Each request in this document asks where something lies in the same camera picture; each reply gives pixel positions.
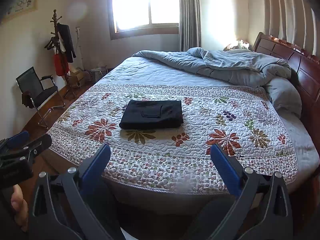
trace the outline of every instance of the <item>wooden headboard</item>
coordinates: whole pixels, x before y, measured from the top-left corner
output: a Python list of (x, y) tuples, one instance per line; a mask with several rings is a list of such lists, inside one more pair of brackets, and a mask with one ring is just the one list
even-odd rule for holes
[(253, 50), (285, 59), (302, 100), (301, 121), (320, 154), (320, 59), (295, 44), (259, 33)]

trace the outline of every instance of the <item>chair seat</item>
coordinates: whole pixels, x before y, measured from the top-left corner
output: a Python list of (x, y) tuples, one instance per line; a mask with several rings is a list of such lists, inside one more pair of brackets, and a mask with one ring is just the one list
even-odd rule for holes
[(46, 101), (49, 98), (49, 96), (51, 96), (55, 91), (58, 91), (57, 86), (53, 86), (43, 90), (36, 98), (33, 99), (35, 106), (36, 107), (41, 106), (42, 103)]

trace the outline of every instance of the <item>blue gripper pad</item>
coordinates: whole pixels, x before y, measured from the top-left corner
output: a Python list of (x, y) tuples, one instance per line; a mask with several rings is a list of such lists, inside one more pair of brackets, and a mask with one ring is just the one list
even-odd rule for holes
[(22, 131), (12, 137), (10, 137), (7, 141), (7, 147), (9, 149), (19, 148), (24, 145), (29, 140), (29, 133), (27, 131)]
[(242, 193), (241, 178), (232, 167), (221, 148), (218, 145), (213, 144), (210, 149), (210, 155), (211, 160), (217, 168), (224, 184), (227, 186), (229, 193), (235, 197), (240, 197)]
[(85, 159), (81, 166), (87, 166), (81, 178), (81, 196), (91, 194), (97, 183), (100, 181), (101, 174), (106, 168), (111, 157), (111, 150), (107, 144), (101, 145), (94, 156)]

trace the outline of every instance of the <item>window pane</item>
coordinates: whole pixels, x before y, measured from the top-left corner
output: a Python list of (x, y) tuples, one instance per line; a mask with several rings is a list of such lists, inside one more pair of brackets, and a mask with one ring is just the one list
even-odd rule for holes
[(149, 24), (149, 0), (113, 0), (113, 15), (120, 30)]
[(180, 21), (179, 0), (150, 0), (152, 23), (178, 23)]

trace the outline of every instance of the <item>pillow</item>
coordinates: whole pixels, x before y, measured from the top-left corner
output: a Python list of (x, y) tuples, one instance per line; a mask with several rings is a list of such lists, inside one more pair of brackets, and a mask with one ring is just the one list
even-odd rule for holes
[(232, 50), (228, 50), (226, 52), (232, 55), (232, 54), (237, 54), (237, 53), (253, 52), (253, 51), (251, 51), (249, 49), (232, 49)]
[(285, 108), (296, 114), (299, 118), (301, 117), (301, 98), (289, 80), (275, 77), (265, 85), (265, 90), (270, 96), (270, 101), (276, 110)]

